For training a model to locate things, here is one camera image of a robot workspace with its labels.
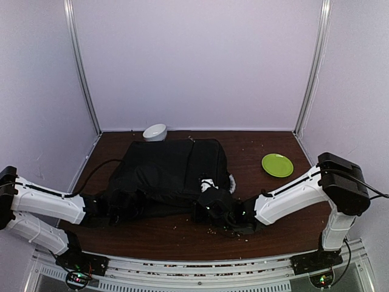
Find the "black student backpack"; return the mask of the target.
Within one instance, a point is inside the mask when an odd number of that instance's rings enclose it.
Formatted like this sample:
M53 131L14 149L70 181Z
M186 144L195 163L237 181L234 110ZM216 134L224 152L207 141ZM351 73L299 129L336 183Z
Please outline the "black student backpack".
M98 195L137 195L143 210L124 222L190 213L201 193L202 173L222 190L235 192L236 182L219 141L134 141L109 177L106 190Z

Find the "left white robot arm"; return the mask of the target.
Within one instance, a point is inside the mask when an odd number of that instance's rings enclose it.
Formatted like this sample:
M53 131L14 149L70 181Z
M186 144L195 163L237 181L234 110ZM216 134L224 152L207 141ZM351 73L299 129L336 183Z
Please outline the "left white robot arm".
M1 229L47 248L74 270L81 270L88 263L78 237L43 222L37 215L81 226L99 226L134 218L142 210L137 195L60 192L22 178L17 174L16 167L7 166L1 170Z

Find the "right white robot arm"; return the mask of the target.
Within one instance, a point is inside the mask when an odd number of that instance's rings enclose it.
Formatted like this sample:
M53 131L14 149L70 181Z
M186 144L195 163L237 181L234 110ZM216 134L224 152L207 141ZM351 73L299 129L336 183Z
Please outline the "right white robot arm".
M317 165L292 182L245 201L234 199L212 179L202 179L192 220L209 221L238 234L253 234L291 213L323 201L329 203L331 213L320 236L319 250L311 257L312 264L322 269L334 260L335 252L341 249L355 219L370 206L362 169L332 153L322 153Z

